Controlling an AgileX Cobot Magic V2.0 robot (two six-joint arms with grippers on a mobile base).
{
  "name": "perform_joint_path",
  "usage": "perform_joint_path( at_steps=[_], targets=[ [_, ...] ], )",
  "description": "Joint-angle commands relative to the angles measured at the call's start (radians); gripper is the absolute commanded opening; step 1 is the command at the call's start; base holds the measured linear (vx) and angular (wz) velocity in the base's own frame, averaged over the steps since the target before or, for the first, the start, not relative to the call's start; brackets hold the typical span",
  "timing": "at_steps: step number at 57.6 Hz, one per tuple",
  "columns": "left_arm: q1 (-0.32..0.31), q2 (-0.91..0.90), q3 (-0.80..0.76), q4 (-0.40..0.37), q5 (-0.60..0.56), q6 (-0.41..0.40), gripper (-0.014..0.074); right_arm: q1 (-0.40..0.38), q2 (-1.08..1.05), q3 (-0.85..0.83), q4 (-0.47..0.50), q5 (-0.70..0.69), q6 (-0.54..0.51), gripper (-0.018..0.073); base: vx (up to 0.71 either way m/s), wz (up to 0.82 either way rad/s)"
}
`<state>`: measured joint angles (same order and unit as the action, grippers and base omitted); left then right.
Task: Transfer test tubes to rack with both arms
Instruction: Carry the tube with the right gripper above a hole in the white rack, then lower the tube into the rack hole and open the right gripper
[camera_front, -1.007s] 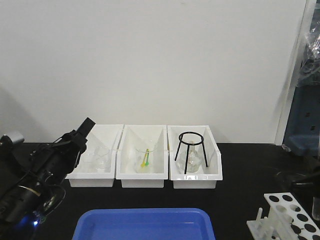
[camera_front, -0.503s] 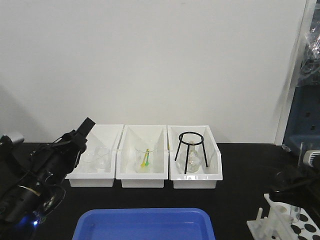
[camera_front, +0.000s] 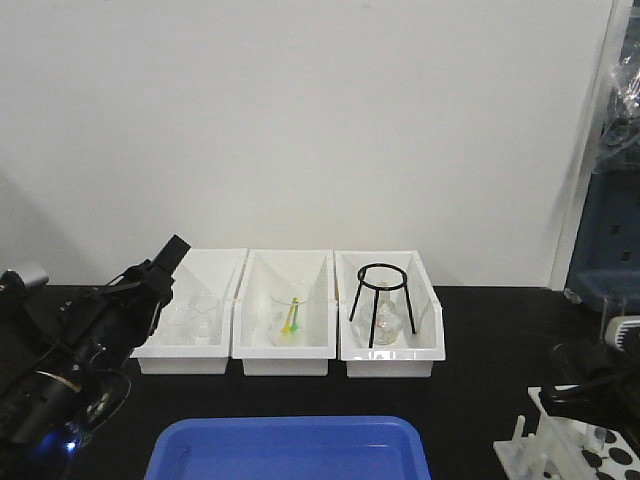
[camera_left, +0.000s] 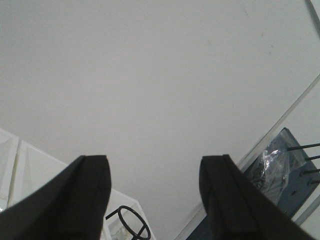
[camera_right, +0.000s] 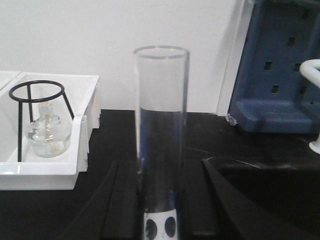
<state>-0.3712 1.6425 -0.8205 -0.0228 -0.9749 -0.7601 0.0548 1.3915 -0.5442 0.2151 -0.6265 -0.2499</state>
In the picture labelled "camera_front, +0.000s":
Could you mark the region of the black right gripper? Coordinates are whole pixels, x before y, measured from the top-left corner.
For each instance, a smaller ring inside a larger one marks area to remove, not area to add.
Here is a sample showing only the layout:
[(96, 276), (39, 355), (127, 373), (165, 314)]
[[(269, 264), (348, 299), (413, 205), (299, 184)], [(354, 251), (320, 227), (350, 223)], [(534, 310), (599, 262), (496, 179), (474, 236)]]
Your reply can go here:
[(620, 433), (639, 431), (639, 352), (591, 342), (561, 343), (551, 350), (554, 364), (573, 386), (542, 387), (542, 405), (566, 417)]

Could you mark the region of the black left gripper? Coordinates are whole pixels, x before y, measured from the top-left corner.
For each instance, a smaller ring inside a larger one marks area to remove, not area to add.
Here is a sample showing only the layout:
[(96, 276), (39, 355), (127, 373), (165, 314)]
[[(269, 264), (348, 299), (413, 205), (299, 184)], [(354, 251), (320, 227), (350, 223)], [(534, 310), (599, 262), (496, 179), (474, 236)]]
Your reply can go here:
[(156, 257), (106, 285), (79, 290), (65, 307), (64, 345), (81, 360), (126, 360), (155, 331), (172, 299), (173, 273), (191, 245), (174, 234)]

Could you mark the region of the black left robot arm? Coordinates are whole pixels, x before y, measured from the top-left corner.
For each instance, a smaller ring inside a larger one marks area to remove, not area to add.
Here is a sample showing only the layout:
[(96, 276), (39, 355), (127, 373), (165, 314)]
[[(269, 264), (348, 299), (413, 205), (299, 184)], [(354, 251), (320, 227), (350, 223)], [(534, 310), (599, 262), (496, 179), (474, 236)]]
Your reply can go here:
[(174, 235), (157, 256), (104, 285), (82, 287), (42, 330), (27, 303), (48, 282), (37, 264), (1, 275), (1, 321), (37, 359), (1, 393), (1, 476), (63, 479), (85, 439), (128, 398), (123, 365), (156, 331), (173, 274), (190, 250)]

